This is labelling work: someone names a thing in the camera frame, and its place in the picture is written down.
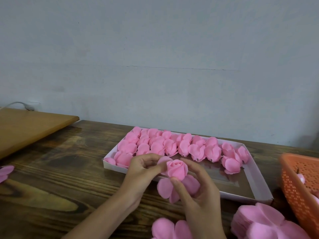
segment wooden table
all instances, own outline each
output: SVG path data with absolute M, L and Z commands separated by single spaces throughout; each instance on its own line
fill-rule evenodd
M 16 167 L 0 184 L 0 235 L 5 239 L 61 238 L 120 187 L 124 174 L 103 168 L 102 158 L 132 129 L 130 126 L 80 121 L 0 161 Z M 296 221 L 278 187 L 283 152 L 319 157 L 319 152 L 286 146 L 245 143 L 275 198 L 273 206 Z M 225 233 L 239 203 L 222 200 Z M 170 204 L 152 182 L 138 209 L 111 238 L 151 238 L 160 217 L 185 219 L 180 202 Z

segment cardboard tray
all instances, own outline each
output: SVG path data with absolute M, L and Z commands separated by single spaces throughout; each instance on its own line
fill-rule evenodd
M 243 143 L 218 139 L 218 144 L 222 144 L 224 142 L 228 142 L 235 149 L 239 148 L 240 146 L 244 146 L 246 148 Z M 114 158 L 116 152 L 117 145 L 105 156 L 105 158 Z M 207 173 L 217 185 L 218 189 L 220 190 L 221 198 L 238 201 L 243 204 L 254 205 L 256 202 L 260 202 L 270 205 L 274 198 L 250 153 L 249 156 L 249 162 L 243 165 L 243 167 L 241 168 L 241 172 L 233 175 L 227 175 L 224 173 L 225 169 L 221 165 L 221 162 L 212 163 L 205 159 L 198 163 L 205 168 Z M 172 159 L 179 159 L 180 157 L 182 156 L 176 154 L 172 157 Z M 124 174 L 127 173 L 128 169 L 126 168 L 112 165 L 104 160 L 102 161 L 105 169 L 110 169 Z M 159 181 L 161 178 L 163 177 L 158 176 L 155 177 L 153 180 Z

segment wall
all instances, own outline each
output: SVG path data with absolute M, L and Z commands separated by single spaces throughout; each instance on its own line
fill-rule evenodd
M 310 147 L 319 0 L 0 0 L 0 105 Z

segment orange plastic basket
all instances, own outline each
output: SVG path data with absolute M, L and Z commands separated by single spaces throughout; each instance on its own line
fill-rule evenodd
M 281 180 L 285 197 L 300 226 L 313 239 L 319 238 L 319 205 L 311 195 L 319 191 L 319 159 L 297 154 L 282 154 Z M 305 177 L 303 184 L 296 172 Z

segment white cable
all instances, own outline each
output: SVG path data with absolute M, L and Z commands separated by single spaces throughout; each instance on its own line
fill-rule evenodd
M 1 107 L 0 110 L 3 109 L 3 108 L 5 108 L 5 107 L 8 107 L 8 106 L 10 106 L 10 105 L 12 105 L 12 104 L 16 104 L 16 103 L 21 103 L 21 104 L 23 104 L 23 105 L 24 105 L 24 108 L 25 108 L 26 110 L 28 110 L 28 111 L 34 111 L 34 110 L 35 110 L 33 106 L 28 105 L 28 104 L 26 104 L 26 103 L 24 103 L 24 102 L 21 102 L 21 101 L 15 101 L 15 102 L 12 102 L 12 103 L 10 103 L 10 104 L 7 104 L 6 106 Z

